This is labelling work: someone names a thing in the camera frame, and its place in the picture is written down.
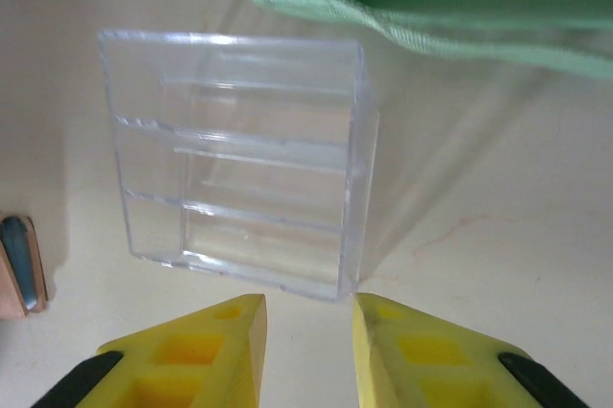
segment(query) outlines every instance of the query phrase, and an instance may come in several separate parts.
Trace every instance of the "clear plastic box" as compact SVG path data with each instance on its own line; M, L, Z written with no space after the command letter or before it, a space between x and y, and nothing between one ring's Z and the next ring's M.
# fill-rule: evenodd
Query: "clear plastic box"
M337 300L378 113L355 41L100 34L131 253Z

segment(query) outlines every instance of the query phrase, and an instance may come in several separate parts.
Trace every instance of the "yellow plastic block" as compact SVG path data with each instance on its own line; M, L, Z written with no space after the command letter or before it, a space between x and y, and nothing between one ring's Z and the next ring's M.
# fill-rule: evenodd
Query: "yellow plastic block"
M266 301L245 295L112 341L124 357L79 408L256 408Z
M357 294L353 350L361 408L540 408L498 361L525 352L386 298Z

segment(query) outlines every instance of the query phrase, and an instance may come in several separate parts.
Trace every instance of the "transparent acrylic organizer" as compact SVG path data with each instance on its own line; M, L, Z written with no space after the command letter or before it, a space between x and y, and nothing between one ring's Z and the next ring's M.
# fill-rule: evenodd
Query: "transparent acrylic organizer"
M131 253L337 300L378 113L355 41L100 34Z

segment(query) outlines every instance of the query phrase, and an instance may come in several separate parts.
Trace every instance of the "black rubber pad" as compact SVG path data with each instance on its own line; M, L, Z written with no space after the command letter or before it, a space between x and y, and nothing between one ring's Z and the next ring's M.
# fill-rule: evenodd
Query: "black rubber pad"
M499 354L498 360L543 408L588 408L540 363L511 352Z
M123 356L109 351L79 363L32 408L76 408Z

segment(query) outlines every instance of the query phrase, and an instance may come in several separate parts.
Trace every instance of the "white table surface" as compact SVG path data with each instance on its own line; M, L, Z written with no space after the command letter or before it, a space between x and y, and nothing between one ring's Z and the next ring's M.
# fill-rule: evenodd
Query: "white table surface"
M416 56L245 0L0 0L0 11L0 208L34 218L52 296L44 313L0 322L3 408L29 406L110 339L251 292L268 300L261 406L357 406L350 302L128 254L103 27L360 39L381 104L360 290L508 340L591 406L610 405L613 83Z

